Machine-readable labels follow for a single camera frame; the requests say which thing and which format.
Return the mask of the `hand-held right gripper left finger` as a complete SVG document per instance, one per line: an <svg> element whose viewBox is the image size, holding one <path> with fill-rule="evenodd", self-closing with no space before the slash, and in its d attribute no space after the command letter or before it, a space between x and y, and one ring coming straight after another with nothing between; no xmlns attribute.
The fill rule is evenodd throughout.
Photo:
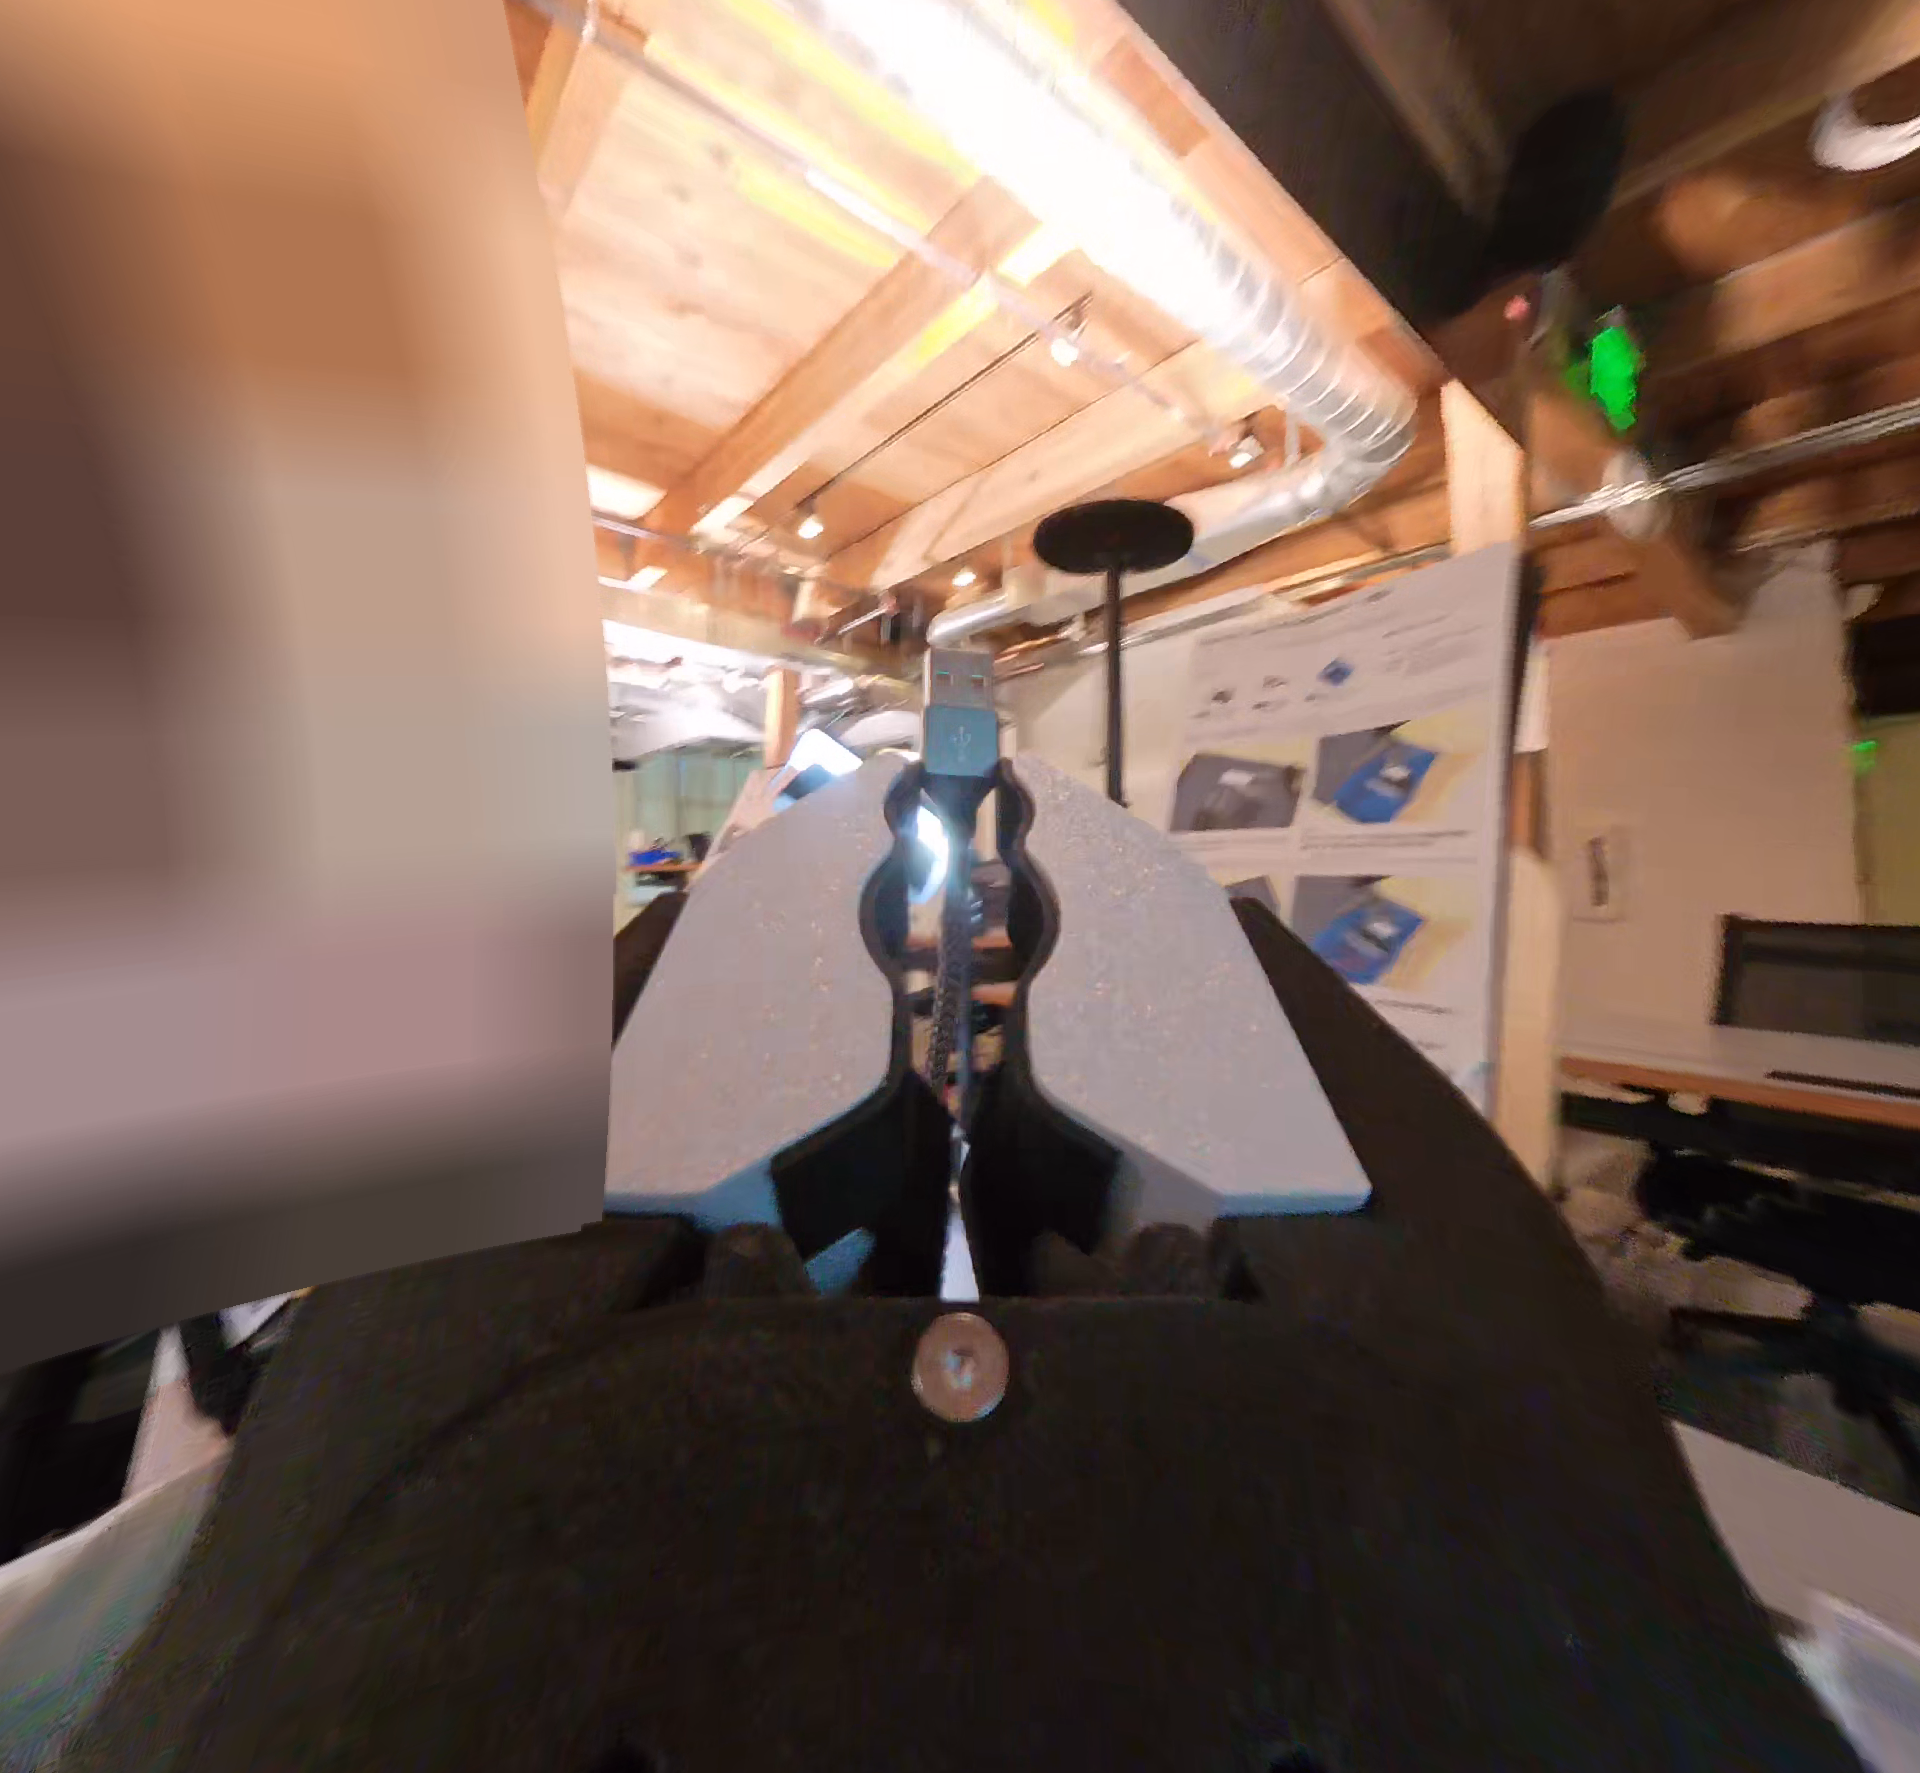
<svg viewBox="0 0 1920 1773"><path fill-rule="evenodd" d="M783 1234L823 1290L935 1294L950 1123L913 1059L919 768L865 762L714 854L613 1040L605 1209Z"/></svg>

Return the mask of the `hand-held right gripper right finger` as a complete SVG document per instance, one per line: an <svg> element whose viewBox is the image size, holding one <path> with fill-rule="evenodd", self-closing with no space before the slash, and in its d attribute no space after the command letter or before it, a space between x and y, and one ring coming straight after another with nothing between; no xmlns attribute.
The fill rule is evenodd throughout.
<svg viewBox="0 0 1920 1773"><path fill-rule="evenodd" d="M1056 1241L1120 1273L1146 1230L1362 1209L1373 1186L1226 890L1050 762L1002 763L1020 959L974 1085L959 1209L976 1288Z"/></svg>

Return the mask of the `printed poster board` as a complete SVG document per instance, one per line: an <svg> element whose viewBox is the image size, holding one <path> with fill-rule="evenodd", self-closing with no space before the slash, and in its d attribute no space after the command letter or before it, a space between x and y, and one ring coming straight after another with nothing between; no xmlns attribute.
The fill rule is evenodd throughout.
<svg viewBox="0 0 1920 1773"><path fill-rule="evenodd" d="M1511 542L1201 632L1166 830L1490 1102L1529 601Z"/></svg>

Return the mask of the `wooden office desk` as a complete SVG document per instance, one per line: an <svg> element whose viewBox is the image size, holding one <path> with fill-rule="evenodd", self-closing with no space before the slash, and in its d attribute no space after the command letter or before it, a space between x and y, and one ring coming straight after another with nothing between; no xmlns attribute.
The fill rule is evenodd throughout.
<svg viewBox="0 0 1920 1773"><path fill-rule="evenodd" d="M1917 1130L1917 1052L1870 1040L1600 1014L1560 1032L1562 1082Z"/></svg>

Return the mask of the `black monitor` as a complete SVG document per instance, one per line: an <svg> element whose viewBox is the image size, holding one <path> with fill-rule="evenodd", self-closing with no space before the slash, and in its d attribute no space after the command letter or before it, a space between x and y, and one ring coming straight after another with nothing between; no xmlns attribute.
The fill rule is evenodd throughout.
<svg viewBox="0 0 1920 1773"><path fill-rule="evenodd" d="M1917 1043L1917 924L1721 918L1714 1025Z"/></svg>

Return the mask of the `green exit sign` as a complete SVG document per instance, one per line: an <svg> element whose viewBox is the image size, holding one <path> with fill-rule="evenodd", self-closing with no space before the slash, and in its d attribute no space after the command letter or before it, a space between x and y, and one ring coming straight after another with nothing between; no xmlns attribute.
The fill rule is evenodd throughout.
<svg viewBox="0 0 1920 1773"><path fill-rule="evenodd" d="M1617 434L1640 423L1643 378L1645 347L1623 310L1593 321L1581 358L1582 392Z"/></svg>

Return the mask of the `wooden post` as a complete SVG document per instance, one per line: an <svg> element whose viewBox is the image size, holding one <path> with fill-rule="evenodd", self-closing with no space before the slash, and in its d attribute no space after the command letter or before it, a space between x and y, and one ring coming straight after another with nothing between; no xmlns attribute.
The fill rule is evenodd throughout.
<svg viewBox="0 0 1920 1773"><path fill-rule="evenodd" d="M1470 553L1510 543L1524 555L1527 482L1522 444L1466 384L1442 385L1439 415L1453 550ZM1555 1029L1562 921L1547 855L1547 750L1538 743L1545 692L1527 682L1536 671L1531 627L1524 624L1515 661L1515 726L1504 738L1506 851L1489 1116L1533 1185L1549 1188L1560 1133Z"/></svg>

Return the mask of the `silver air duct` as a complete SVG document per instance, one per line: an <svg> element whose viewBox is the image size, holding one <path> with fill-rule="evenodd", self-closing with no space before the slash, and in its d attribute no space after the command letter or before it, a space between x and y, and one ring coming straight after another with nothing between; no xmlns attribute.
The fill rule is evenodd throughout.
<svg viewBox="0 0 1920 1773"><path fill-rule="evenodd" d="M913 107L1040 224L1232 361L1317 436L1336 512L1402 463L1418 405L1337 337L1165 148L992 0L767 0Z"/></svg>

